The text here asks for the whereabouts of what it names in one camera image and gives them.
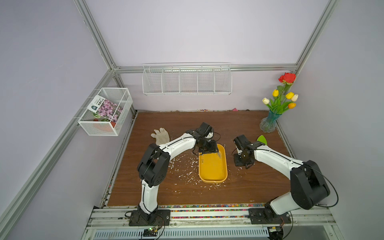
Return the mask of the yellow plastic storage box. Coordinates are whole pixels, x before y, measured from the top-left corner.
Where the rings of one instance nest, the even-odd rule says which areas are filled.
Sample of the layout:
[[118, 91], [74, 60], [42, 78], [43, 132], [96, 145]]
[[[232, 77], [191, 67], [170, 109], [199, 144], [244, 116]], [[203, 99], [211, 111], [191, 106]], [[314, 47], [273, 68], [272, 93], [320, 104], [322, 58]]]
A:
[[218, 152], [199, 156], [199, 177], [207, 184], [219, 184], [228, 177], [225, 148], [218, 144]]

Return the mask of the white cotton work glove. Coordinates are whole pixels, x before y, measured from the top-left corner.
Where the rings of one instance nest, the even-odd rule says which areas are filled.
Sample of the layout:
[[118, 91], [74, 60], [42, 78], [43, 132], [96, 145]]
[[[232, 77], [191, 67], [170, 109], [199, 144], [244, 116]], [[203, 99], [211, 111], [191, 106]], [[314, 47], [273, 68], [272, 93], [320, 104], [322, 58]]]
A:
[[151, 137], [155, 139], [156, 145], [158, 146], [167, 144], [171, 141], [169, 133], [164, 128], [154, 130], [154, 132], [151, 133]]

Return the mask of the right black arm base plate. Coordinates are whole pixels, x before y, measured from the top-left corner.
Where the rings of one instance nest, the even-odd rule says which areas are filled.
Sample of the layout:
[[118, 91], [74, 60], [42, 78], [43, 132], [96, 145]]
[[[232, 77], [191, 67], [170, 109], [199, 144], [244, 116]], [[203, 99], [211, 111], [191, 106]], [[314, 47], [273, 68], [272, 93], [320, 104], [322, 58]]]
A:
[[277, 215], [270, 209], [266, 208], [251, 208], [249, 209], [248, 218], [252, 225], [285, 225], [291, 224], [292, 220], [289, 213]]

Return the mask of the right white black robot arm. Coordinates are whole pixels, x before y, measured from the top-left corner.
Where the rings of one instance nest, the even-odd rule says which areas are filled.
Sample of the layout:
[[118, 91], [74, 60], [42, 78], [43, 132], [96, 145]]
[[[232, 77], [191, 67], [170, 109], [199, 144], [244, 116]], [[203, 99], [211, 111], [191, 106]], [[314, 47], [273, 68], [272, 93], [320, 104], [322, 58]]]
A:
[[249, 168], [260, 162], [290, 180], [290, 191], [267, 202], [265, 215], [280, 216], [292, 210], [309, 210], [331, 194], [326, 178], [315, 162], [290, 158], [263, 142], [250, 142], [245, 135], [236, 137], [234, 143], [237, 147], [234, 154], [236, 166]]

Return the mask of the green trowel yellow handle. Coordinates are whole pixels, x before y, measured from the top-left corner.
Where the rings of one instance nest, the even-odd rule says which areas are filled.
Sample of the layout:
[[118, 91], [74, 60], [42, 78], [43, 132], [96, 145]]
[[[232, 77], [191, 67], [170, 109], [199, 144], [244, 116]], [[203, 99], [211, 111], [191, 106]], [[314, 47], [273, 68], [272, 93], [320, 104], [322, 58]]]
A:
[[260, 135], [258, 138], [257, 138], [257, 141], [264, 144], [264, 145], [267, 145], [268, 142], [267, 142], [267, 139], [265, 138], [264, 135]]

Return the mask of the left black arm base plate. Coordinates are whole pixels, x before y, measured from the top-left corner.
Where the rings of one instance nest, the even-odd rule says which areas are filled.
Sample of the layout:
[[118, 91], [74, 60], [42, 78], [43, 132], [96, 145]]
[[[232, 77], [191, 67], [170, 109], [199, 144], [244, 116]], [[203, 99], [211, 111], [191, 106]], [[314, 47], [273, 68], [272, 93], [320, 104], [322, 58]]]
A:
[[168, 226], [171, 220], [170, 210], [155, 210], [151, 214], [146, 214], [143, 210], [134, 210], [129, 217], [130, 227], [144, 226]]

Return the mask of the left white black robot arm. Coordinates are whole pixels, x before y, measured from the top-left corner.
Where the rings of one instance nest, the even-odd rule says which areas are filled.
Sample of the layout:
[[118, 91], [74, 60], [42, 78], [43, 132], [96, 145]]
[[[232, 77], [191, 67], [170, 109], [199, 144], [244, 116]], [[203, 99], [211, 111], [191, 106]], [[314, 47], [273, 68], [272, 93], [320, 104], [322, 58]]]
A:
[[179, 154], [198, 149], [199, 154], [217, 153], [217, 141], [213, 139], [214, 128], [202, 123], [195, 130], [188, 130], [180, 137], [170, 140], [169, 133], [160, 128], [151, 136], [156, 140], [145, 151], [137, 170], [141, 179], [142, 193], [138, 205], [139, 213], [151, 217], [158, 209], [158, 188], [166, 178], [169, 163]]

